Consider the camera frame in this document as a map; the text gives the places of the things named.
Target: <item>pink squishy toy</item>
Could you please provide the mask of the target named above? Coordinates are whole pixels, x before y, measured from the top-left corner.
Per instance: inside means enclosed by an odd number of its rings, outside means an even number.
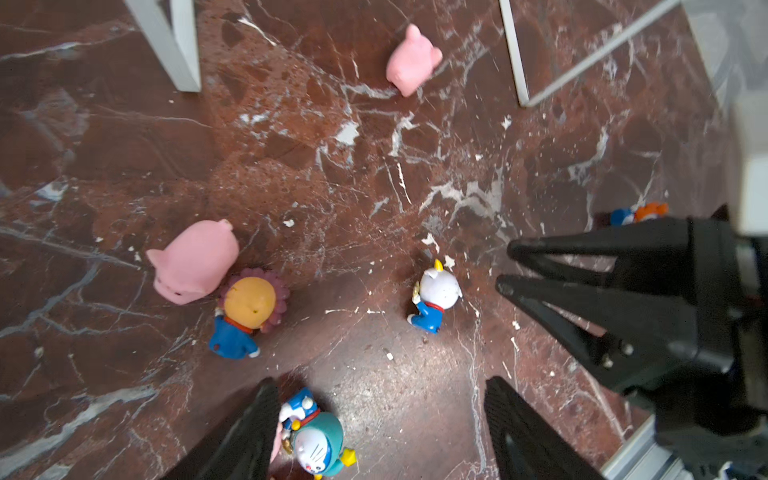
[[[409,97],[424,83],[442,60],[442,52],[421,34],[416,25],[408,25],[406,39],[395,49],[386,65],[386,79]]]
[[[157,270],[154,289],[177,305],[201,299],[219,286],[239,251],[227,220],[194,223],[165,250],[147,250]]]

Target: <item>white table leg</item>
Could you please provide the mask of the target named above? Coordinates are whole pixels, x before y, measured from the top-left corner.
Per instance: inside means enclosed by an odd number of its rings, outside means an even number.
[[[194,0],[171,0],[173,28],[155,0],[124,1],[176,89],[200,91]]]
[[[584,60],[578,62],[576,66],[574,66],[571,70],[566,71],[563,75],[549,84],[544,90],[541,91],[541,93],[538,93],[534,95],[533,98],[529,99],[528,86],[525,83],[525,72],[523,71],[523,64],[520,58],[518,36],[515,32],[515,20],[512,17],[512,8],[509,3],[510,0],[499,1],[502,7],[502,20],[504,21],[504,30],[507,36],[509,60],[512,63],[512,77],[515,79],[515,88],[518,92],[518,101],[520,102],[520,106],[524,108],[534,107],[540,104],[541,101],[562,88],[563,85],[576,78],[587,68],[590,68],[592,65],[607,57],[613,50],[622,46],[622,44],[627,40],[640,33],[648,25],[661,18],[664,14],[666,14],[672,8],[677,7],[682,2],[682,0],[662,0],[651,10],[645,12],[645,14],[643,14],[637,20],[614,35],[614,37],[606,42],[605,45],[589,54]]]

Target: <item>blue figurine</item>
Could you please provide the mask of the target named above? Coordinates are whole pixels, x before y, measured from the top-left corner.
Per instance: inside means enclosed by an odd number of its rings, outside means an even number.
[[[216,309],[216,330],[210,338],[208,348],[224,358],[239,360],[246,356],[259,356],[260,350],[251,338],[252,329],[236,323],[224,315],[222,309]]]
[[[343,448],[341,422],[334,414],[317,408],[308,388],[283,404],[279,420],[284,426],[283,447],[288,453],[296,453],[301,468],[315,475],[316,480],[332,477],[345,466],[357,463],[355,451]]]
[[[430,333],[440,331],[442,314],[455,305],[462,296],[456,277],[442,268],[440,260],[435,260],[435,267],[422,275],[422,281],[413,287],[411,300],[419,309],[419,314],[408,315],[408,323]]]

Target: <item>toy figurine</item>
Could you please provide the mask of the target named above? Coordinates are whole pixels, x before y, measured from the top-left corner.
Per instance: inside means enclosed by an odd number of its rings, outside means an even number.
[[[287,310],[290,292],[274,272],[246,268],[222,288],[216,308],[216,330],[208,347],[228,359],[259,355],[251,335],[269,332]]]
[[[239,251],[228,221],[193,223],[165,250],[147,250],[157,270],[154,289],[177,305],[201,299],[219,286]]]
[[[342,468],[355,465],[354,450],[343,448],[344,431],[332,413],[321,412],[310,389],[303,388],[280,408],[283,448],[295,453],[301,468],[315,475],[333,477]]]
[[[611,226],[629,225],[654,218],[665,217],[670,211],[667,204],[647,204],[642,207],[619,208],[611,212]]]
[[[406,39],[395,49],[386,65],[386,79],[409,97],[424,83],[442,60],[442,52],[421,34],[416,25],[408,25]]]
[[[440,260],[435,260],[435,267],[422,275],[421,283],[413,287],[411,300],[419,309],[419,314],[408,315],[408,323],[430,333],[440,331],[442,314],[462,296],[456,277],[442,268]]]

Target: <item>marble floor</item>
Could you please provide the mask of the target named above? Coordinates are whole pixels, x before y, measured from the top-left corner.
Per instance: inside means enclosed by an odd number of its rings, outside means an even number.
[[[513,0],[531,92],[652,4]],[[445,59],[402,98],[410,22]],[[493,285],[510,239],[720,204],[727,129],[682,10],[531,110],[494,0],[199,0],[197,27],[181,94],[120,0],[0,3],[0,479],[158,478],[266,376],[341,418],[342,480],[495,478],[493,375],[601,466],[644,414]],[[145,251],[220,218],[236,267],[292,290],[256,359],[208,350],[213,300],[152,289]],[[436,257],[465,295],[427,337],[405,317]]]

